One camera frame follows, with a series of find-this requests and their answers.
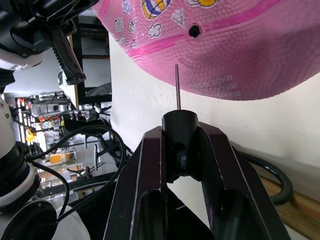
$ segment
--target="black hose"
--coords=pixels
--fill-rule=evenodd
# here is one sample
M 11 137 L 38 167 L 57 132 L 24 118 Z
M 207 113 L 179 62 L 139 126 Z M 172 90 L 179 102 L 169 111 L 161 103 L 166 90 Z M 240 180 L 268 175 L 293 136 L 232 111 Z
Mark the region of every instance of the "black hose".
M 280 181 L 280 184 L 282 186 L 281 191 L 277 195 L 270 196 L 275 206 L 284 205 L 292 198 L 294 193 L 294 188 L 292 186 L 290 179 L 283 171 L 281 171 L 279 168 L 277 168 L 275 165 L 271 164 L 270 162 L 267 162 L 259 157 L 252 156 L 244 152 L 240 152 L 240 154 L 248 162 L 267 170 Z

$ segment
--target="cloud graphic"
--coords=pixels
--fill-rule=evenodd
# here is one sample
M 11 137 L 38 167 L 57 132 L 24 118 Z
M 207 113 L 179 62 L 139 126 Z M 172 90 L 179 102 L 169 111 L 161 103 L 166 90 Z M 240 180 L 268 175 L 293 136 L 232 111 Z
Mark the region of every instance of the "cloud graphic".
M 156 25 L 151 25 L 148 29 L 148 35 L 150 38 L 156 38 L 161 35 L 161 24 L 157 23 Z

